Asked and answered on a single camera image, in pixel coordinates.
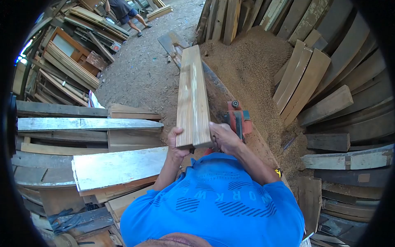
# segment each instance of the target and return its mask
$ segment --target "red power tool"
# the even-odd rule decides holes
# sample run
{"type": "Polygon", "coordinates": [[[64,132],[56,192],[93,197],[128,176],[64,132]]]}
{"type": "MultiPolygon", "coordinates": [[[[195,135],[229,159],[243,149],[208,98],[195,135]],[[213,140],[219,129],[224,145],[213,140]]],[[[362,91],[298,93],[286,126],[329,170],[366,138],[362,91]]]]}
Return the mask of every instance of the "red power tool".
{"type": "Polygon", "coordinates": [[[244,135],[252,132],[250,113],[242,110],[237,100],[228,101],[228,111],[224,115],[225,122],[245,143],[244,135]]]}

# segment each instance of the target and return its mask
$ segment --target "blue t-shirt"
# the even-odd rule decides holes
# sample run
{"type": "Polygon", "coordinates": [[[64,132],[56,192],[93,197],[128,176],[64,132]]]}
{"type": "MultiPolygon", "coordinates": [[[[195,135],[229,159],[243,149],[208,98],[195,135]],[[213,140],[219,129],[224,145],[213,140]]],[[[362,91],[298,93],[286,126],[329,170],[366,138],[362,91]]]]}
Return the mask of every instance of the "blue t-shirt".
{"type": "Polygon", "coordinates": [[[212,153],[162,191],[147,191],[123,212],[128,247],[174,232],[193,234],[214,247],[299,246],[304,220],[283,182],[259,185],[233,156],[212,153]]]}

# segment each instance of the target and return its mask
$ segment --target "shorts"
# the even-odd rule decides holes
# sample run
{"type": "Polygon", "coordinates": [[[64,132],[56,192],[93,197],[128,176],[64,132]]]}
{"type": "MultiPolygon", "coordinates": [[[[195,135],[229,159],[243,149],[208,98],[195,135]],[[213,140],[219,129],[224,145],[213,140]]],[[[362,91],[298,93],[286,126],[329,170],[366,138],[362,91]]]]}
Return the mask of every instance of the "shorts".
{"type": "Polygon", "coordinates": [[[122,17],[119,21],[120,21],[121,24],[123,25],[123,24],[127,23],[127,22],[130,20],[130,18],[135,17],[137,14],[138,14],[137,10],[135,10],[134,8],[132,8],[132,9],[130,10],[130,12],[129,12],[127,15],[125,15],[124,17],[122,17]]]}

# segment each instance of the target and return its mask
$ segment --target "person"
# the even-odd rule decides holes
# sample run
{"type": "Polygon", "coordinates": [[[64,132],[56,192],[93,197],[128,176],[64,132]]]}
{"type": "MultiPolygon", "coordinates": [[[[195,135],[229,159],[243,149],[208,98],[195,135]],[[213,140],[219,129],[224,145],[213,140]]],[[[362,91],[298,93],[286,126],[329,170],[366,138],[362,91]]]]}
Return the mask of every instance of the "person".
{"type": "Polygon", "coordinates": [[[146,195],[123,212],[126,246],[299,246],[304,220],[292,192],[227,124],[210,122],[215,147],[191,159],[175,181],[188,150],[175,147],[181,128],[168,134],[166,160],[146,195]]]}
{"type": "Polygon", "coordinates": [[[121,22],[121,24],[128,23],[131,28],[136,30],[137,37],[141,37],[143,33],[141,30],[132,22],[132,18],[136,18],[141,24],[146,28],[151,28],[152,24],[147,24],[144,18],[138,14],[137,10],[132,8],[125,0],[106,0],[105,1],[105,11],[107,14],[110,10],[114,11],[116,18],[121,22]]]}

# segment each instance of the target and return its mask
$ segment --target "sawdust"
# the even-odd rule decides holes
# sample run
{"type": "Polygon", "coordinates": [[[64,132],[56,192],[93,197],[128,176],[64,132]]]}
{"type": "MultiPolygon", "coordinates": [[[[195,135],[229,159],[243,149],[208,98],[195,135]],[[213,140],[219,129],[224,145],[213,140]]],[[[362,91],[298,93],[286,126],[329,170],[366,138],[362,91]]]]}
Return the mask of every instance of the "sawdust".
{"type": "Polygon", "coordinates": [[[297,196],[297,177],[304,169],[300,157],[307,154],[307,139],[296,121],[284,126],[272,100],[273,76],[290,58],[292,51],[288,42],[265,32],[261,26],[238,36],[230,46],[216,41],[201,46],[203,60],[242,107],[250,112],[256,128],[268,143],[297,196]],[[284,151],[283,148],[294,137],[284,151]]]}

